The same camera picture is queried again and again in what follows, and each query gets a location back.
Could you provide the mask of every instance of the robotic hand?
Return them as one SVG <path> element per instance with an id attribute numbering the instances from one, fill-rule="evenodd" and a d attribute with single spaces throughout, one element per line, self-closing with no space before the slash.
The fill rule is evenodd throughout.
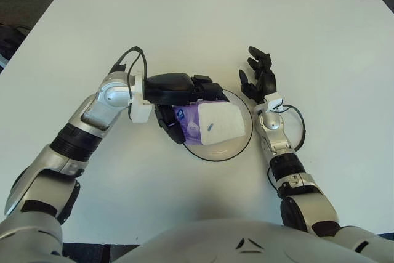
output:
<path id="1" fill-rule="evenodd" d="M 247 80 L 239 71 L 242 92 L 256 101 L 254 108 L 256 129 L 269 170 L 276 180 L 276 190 L 282 199 L 281 216 L 285 226 L 308 232 L 337 243 L 377 262 L 394 261 L 394 244 L 359 227 L 341 227 L 337 213 L 312 176 L 305 172 L 296 151 L 305 140 L 305 125 L 300 143 L 293 147 L 284 133 L 283 99 L 276 92 L 275 75 L 271 71 L 270 54 L 249 47 L 249 65 L 254 70 L 257 84 Z"/>
<path id="2" fill-rule="evenodd" d="M 142 56 L 144 73 L 131 75 L 137 59 L 125 72 L 121 62 L 131 51 L 138 52 L 137 59 Z M 358 227 L 339 226 L 334 208 L 296 155 L 300 145 L 293 147 L 284 133 L 279 113 L 283 100 L 276 92 L 269 54 L 253 47 L 249 52 L 257 84 L 249 84 L 240 71 L 241 88 L 258 104 L 256 128 L 282 199 L 285 227 L 239 219 L 201 221 L 164 233 L 117 262 L 392 262 L 391 241 Z M 6 203 L 7 218 L 0 223 L 0 262 L 72 262 L 61 256 L 60 224 L 78 196 L 76 178 L 119 114 L 128 109 L 133 122 L 145 122 L 154 104 L 159 125 L 182 143 L 172 105 L 198 99 L 226 100 L 222 88 L 207 76 L 174 73 L 147 78 L 142 50 L 127 51 L 98 91 L 15 181 Z"/>
<path id="3" fill-rule="evenodd" d="M 121 62 L 133 51 L 138 56 L 126 73 Z M 132 76 L 139 57 L 144 72 Z M 0 224 L 0 262 L 69 262 L 57 255 L 62 253 L 60 224 L 71 214 L 80 190 L 76 178 L 123 110 L 128 109 L 134 123 L 144 123 L 154 104 L 159 125 L 181 144 L 185 137 L 172 105 L 189 105 L 198 99 L 227 100 L 222 91 L 208 76 L 170 73 L 147 78 L 143 51 L 132 47 L 125 52 L 98 91 L 83 101 L 12 186 L 4 211 L 7 219 Z"/>

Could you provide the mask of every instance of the purple packaging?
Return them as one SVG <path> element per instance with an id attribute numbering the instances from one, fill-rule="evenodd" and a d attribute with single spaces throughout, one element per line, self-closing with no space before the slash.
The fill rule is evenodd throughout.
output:
<path id="1" fill-rule="evenodd" d="M 199 132 L 199 114 L 198 105 L 202 103 L 215 103 L 225 102 L 218 101 L 198 101 L 189 106 L 173 106 L 175 117 L 182 127 L 183 134 L 185 135 L 185 144 L 189 145 L 202 145 L 201 134 Z"/>

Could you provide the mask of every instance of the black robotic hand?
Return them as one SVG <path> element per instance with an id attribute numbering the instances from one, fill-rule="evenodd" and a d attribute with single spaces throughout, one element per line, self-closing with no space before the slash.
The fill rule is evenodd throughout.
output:
<path id="1" fill-rule="evenodd" d="M 228 101 L 222 87 L 203 75 L 189 77 L 185 73 L 167 73 L 152 76 L 146 79 L 144 90 L 144 99 L 155 105 L 160 127 L 177 144 L 183 144 L 186 139 L 172 106 L 186 106 L 199 99 Z"/>
<path id="2" fill-rule="evenodd" d="M 254 70 L 254 78 L 257 80 L 257 83 L 256 85 L 249 83 L 245 72 L 239 70 L 241 90 L 248 98 L 260 104 L 263 103 L 266 95 L 276 92 L 275 75 L 271 71 L 272 62 L 270 54 L 265 54 L 252 46 L 249 46 L 249 53 L 254 59 L 249 57 L 247 62 Z"/>

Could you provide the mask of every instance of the black cable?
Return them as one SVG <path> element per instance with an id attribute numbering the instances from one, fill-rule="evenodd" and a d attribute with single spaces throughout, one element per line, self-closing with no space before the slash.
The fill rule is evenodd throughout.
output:
<path id="1" fill-rule="evenodd" d="M 127 87 L 129 88 L 130 99 L 131 99 L 130 73 L 131 73 L 131 69 L 133 69 L 134 64 L 138 61 L 140 56 L 141 56 L 141 53 L 139 53 L 138 56 L 135 58 L 134 62 L 132 62 L 131 66 L 129 68 L 129 71 L 127 72 Z"/>
<path id="2" fill-rule="evenodd" d="M 287 109 L 285 109 L 285 110 L 283 110 L 283 111 L 274 111 L 274 112 L 275 112 L 275 113 L 283 113 L 283 112 L 288 111 L 289 109 L 294 109 L 295 112 L 297 112 L 298 116 L 299 116 L 300 119 L 301 119 L 301 123 L 302 123 L 302 134 L 301 134 L 301 139 L 300 139 L 300 142 L 298 143 L 298 145 L 295 146 L 295 148 L 294 148 L 295 151 L 298 151 L 298 150 L 300 150 L 300 148 L 301 148 L 302 145 L 304 144 L 304 142 L 305 142 L 305 135 L 306 135 L 306 133 L 307 133 L 307 130 L 306 130 L 306 128 L 305 128 L 305 121 L 304 121 L 304 118 L 302 117 L 301 111 L 300 111 L 297 107 L 295 107 L 295 106 L 293 106 L 293 105 L 286 105 L 286 104 L 283 104 L 282 106 L 283 106 L 283 107 L 287 107 Z"/>
<path id="3" fill-rule="evenodd" d="M 294 148 L 295 151 L 298 151 L 298 150 L 300 150 L 300 148 L 301 148 L 302 145 L 304 144 L 304 142 L 305 142 L 305 135 L 306 135 L 306 133 L 307 133 L 307 130 L 306 130 L 306 128 L 305 128 L 305 121 L 304 121 L 304 118 L 303 118 L 303 116 L 302 116 L 302 114 L 301 114 L 301 111 L 300 111 L 297 107 L 292 106 L 292 105 L 287 105 L 287 104 L 281 104 L 281 105 L 282 105 L 283 107 L 287 107 L 287 109 L 285 109 L 285 110 L 283 110 L 283 111 L 274 111 L 275 113 L 283 113 L 283 112 L 288 111 L 289 109 L 294 109 L 295 112 L 297 112 L 298 116 L 299 116 L 300 119 L 301 119 L 301 123 L 302 123 L 302 135 L 301 135 L 301 140 L 300 140 L 300 142 L 298 143 L 298 145 L 295 146 L 295 148 Z M 273 182 L 271 181 L 271 178 L 270 178 L 270 171 L 271 171 L 271 167 L 269 167 L 269 168 L 267 169 L 267 178 L 268 178 L 268 181 L 270 181 L 271 186 L 272 186 L 272 187 L 275 189 L 275 191 L 276 191 L 276 187 L 275 187 L 275 185 L 273 185 Z"/>
<path id="4" fill-rule="evenodd" d="M 148 74 L 148 72 L 147 72 L 147 58 L 145 57 L 143 50 L 141 48 L 139 48 L 138 46 L 133 46 L 129 50 L 125 51 L 125 53 L 123 55 L 121 55 L 120 58 L 116 61 L 115 65 L 120 65 L 121 62 L 123 61 L 123 59 L 125 58 L 125 56 L 127 54 L 129 54 L 130 52 L 138 52 L 139 54 L 141 54 L 142 60 L 143 60 L 143 78 L 146 79 L 147 74 Z"/>
<path id="5" fill-rule="evenodd" d="M 143 79 L 144 81 L 147 80 L 147 75 L 148 75 L 148 65 L 147 65 L 147 58 L 145 57 L 145 54 L 143 53 L 143 50 L 141 48 L 139 48 L 138 46 L 133 46 L 130 49 L 128 49 L 127 51 L 125 51 L 123 53 L 123 55 L 120 56 L 120 58 L 115 62 L 115 64 L 113 65 L 112 69 L 115 69 L 117 67 L 120 66 L 121 62 L 123 61 L 123 59 L 125 58 L 125 56 L 131 52 L 138 52 L 138 56 L 137 58 L 135 58 L 135 60 L 132 62 L 129 71 L 127 72 L 127 88 L 129 89 L 129 96 L 130 99 L 132 98 L 132 94 L 131 94 L 131 85 L 130 85 L 130 73 L 131 73 L 131 69 L 133 68 L 134 64 L 137 63 L 138 59 L 142 56 L 142 60 L 143 60 Z M 129 119 L 131 120 L 131 104 L 129 104 Z"/>

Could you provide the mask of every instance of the plate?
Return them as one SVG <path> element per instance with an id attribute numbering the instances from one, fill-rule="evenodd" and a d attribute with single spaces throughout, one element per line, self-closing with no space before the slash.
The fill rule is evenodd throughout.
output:
<path id="1" fill-rule="evenodd" d="M 225 161 L 236 157 L 247 147 L 252 137 L 253 120 L 248 107 L 242 99 L 233 92 L 224 90 L 223 93 L 231 103 L 239 106 L 245 124 L 245 135 L 212 145 L 184 144 L 187 150 L 202 160 Z"/>

